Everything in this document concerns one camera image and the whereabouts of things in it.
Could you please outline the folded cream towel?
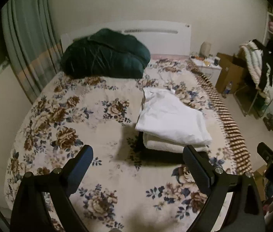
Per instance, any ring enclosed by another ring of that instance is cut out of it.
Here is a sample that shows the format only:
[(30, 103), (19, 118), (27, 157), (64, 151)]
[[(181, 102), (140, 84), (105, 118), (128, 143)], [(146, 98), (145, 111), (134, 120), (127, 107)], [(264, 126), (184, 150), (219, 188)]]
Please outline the folded cream towel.
[(177, 136), (173, 140), (157, 137), (146, 132), (143, 132), (143, 144), (145, 148), (166, 151), (172, 153), (182, 153), (186, 145), (192, 145), (197, 152), (209, 150), (209, 145), (212, 142), (211, 136), (203, 136), (201, 134)]

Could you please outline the white cloth garment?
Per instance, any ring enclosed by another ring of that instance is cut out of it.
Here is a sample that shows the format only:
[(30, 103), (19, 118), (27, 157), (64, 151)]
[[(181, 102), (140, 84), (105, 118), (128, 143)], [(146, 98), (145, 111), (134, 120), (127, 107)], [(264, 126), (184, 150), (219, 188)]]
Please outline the white cloth garment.
[(169, 90), (146, 87), (143, 92), (137, 131), (183, 145), (211, 144), (202, 112), (186, 106)]

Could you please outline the floral bed blanket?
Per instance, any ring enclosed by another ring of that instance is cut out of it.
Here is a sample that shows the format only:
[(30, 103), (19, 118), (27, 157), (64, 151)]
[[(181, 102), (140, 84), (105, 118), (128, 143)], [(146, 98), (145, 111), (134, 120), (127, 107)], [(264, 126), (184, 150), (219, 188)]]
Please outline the floral bed blanket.
[(59, 72), (26, 115), (10, 152), (4, 195), (12, 207), (26, 172), (63, 167), (84, 145), (93, 161), (70, 200), (90, 231), (186, 231), (206, 201), (181, 159), (155, 162), (135, 129), (143, 89), (168, 89), (203, 113), (210, 164), (251, 171), (245, 140), (215, 87), (194, 62), (152, 59), (141, 79), (72, 79)]

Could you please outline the green striped curtain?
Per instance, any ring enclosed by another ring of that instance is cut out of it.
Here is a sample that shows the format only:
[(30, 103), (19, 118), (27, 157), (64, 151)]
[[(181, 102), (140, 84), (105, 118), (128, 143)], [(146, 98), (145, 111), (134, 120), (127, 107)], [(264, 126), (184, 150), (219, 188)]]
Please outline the green striped curtain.
[(2, 27), (13, 71), (33, 103), (60, 70), (62, 47), (49, 0), (9, 0)]

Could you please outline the beige jar on nightstand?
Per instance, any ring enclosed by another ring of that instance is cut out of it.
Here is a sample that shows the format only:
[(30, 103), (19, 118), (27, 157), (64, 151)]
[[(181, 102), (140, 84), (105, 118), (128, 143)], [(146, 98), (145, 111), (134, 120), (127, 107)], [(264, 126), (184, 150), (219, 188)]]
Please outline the beige jar on nightstand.
[(200, 56), (208, 57), (210, 54), (210, 49), (211, 49), (211, 43), (204, 41), (200, 47), (200, 51), (199, 51)]

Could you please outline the dark green quilt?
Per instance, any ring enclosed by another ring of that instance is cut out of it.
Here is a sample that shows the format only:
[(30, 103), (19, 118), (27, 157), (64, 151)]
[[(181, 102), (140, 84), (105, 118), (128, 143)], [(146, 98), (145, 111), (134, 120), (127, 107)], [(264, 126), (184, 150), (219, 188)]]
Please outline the dark green quilt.
[(150, 60), (150, 51), (136, 37), (103, 28), (74, 41), (60, 64), (63, 72), (72, 78), (140, 79)]

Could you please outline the chair with piled clothes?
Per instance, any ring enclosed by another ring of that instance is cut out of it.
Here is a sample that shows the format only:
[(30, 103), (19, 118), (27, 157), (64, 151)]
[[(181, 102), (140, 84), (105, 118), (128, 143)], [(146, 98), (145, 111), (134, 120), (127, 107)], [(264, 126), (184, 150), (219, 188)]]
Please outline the chair with piled clothes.
[(242, 43), (234, 62), (246, 69), (243, 85), (234, 93), (242, 113), (255, 109), (263, 116), (273, 101), (273, 39), (266, 45), (256, 39)]

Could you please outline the brown cardboard box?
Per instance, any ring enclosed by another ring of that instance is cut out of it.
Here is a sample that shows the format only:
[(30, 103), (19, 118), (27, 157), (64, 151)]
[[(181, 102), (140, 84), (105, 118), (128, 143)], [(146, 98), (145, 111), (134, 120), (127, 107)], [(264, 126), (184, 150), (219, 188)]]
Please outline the brown cardboard box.
[(244, 84), (243, 77), (247, 73), (246, 63), (236, 55), (217, 53), (217, 57), (220, 58), (221, 73), (215, 85), (216, 90), (221, 94), (231, 82), (230, 93), (233, 94)]

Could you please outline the plastic water bottle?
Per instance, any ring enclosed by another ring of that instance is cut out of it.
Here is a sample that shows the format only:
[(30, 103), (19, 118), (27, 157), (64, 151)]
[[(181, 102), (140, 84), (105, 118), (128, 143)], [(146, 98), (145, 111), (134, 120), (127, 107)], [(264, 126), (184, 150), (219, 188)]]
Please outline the plastic water bottle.
[(225, 87), (225, 90), (223, 91), (223, 97), (226, 97), (228, 94), (230, 94), (231, 92), (231, 89), (232, 89), (232, 85), (233, 85), (233, 82), (230, 81), (226, 87)]

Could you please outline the white bedside table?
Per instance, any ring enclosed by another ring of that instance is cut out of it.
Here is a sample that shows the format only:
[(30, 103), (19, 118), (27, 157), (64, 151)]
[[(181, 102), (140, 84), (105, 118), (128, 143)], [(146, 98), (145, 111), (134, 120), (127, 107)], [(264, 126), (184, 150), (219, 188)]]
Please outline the white bedside table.
[(198, 66), (199, 70), (210, 80), (213, 86), (216, 86), (221, 74), (221, 66), (214, 64), (214, 60), (200, 56), (192, 55), (191, 61)]

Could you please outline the white bed headboard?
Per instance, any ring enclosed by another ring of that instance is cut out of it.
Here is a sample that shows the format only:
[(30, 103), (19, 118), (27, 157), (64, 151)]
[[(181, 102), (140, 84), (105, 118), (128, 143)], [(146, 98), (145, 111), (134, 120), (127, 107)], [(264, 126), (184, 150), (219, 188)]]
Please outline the white bed headboard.
[(75, 40), (92, 35), (102, 28), (133, 35), (151, 54), (189, 55), (192, 26), (187, 23), (160, 20), (124, 20), (83, 27), (60, 37), (65, 51)]

